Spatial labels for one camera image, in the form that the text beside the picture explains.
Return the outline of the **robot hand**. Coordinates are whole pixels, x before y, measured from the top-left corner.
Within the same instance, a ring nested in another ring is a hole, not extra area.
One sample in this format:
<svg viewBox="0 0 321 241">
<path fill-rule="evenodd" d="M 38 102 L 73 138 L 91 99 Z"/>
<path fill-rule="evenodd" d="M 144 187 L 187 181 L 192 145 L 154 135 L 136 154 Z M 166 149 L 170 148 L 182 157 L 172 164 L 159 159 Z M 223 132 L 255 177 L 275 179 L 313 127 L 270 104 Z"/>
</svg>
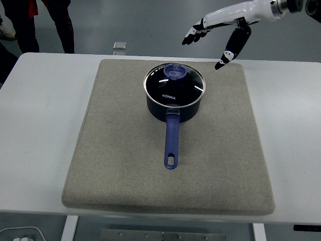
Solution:
<svg viewBox="0 0 321 241">
<path fill-rule="evenodd" d="M 218 70 L 234 60 L 244 48 L 251 35 L 251 24 L 260 20 L 274 20 L 270 1 L 247 1 L 211 12 L 194 24 L 185 35 L 182 45 L 189 45 L 205 37 L 214 28 L 236 26 L 220 61 L 215 65 Z"/>
</svg>

